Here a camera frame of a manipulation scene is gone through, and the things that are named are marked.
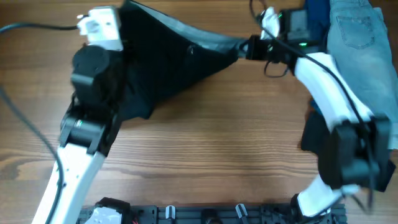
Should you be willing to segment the black shorts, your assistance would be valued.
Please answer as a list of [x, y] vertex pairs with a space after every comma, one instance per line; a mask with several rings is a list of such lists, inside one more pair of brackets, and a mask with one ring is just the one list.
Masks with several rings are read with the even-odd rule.
[[127, 58], [123, 120], [149, 118], [157, 104], [244, 56], [243, 38], [197, 29], [136, 1], [118, 12]]

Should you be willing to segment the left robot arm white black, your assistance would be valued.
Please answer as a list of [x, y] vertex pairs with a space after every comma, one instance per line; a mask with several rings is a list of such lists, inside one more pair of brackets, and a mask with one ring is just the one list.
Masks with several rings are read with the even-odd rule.
[[60, 145], [34, 223], [75, 223], [93, 179], [121, 127], [124, 90], [121, 51], [82, 47], [73, 57], [70, 106], [60, 125]]

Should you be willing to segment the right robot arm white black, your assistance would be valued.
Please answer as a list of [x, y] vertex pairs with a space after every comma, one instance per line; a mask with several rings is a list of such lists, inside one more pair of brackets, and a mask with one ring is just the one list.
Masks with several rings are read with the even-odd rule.
[[284, 63], [310, 92], [328, 129], [318, 152], [318, 175], [296, 196], [303, 222], [323, 216], [342, 198], [373, 192], [388, 170], [391, 122], [376, 116], [349, 88], [331, 55], [315, 46], [289, 45], [253, 35], [243, 44], [248, 60]]

